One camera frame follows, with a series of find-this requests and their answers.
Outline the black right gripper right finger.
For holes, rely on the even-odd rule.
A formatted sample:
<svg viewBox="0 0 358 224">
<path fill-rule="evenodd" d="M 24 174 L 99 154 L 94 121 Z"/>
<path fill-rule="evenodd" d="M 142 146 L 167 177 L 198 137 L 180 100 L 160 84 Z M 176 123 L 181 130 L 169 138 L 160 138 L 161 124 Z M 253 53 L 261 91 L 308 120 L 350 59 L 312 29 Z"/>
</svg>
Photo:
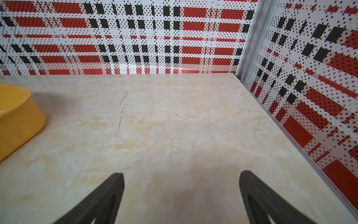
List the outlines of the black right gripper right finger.
<svg viewBox="0 0 358 224">
<path fill-rule="evenodd" d="M 251 171 L 241 172 L 239 186 L 251 224 L 314 224 Z"/>
</svg>

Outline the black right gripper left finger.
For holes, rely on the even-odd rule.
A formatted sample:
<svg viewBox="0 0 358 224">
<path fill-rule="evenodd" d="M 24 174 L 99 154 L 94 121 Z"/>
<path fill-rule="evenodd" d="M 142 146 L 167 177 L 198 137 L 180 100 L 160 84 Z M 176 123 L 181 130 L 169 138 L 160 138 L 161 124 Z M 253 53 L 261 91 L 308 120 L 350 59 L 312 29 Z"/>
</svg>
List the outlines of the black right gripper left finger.
<svg viewBox="0 0 358 224">
<path fill-rule="evenodd" d="M 113 224 L 125 190 L 122 173 L 114 173 L 56 224 Z"/>
</svg>

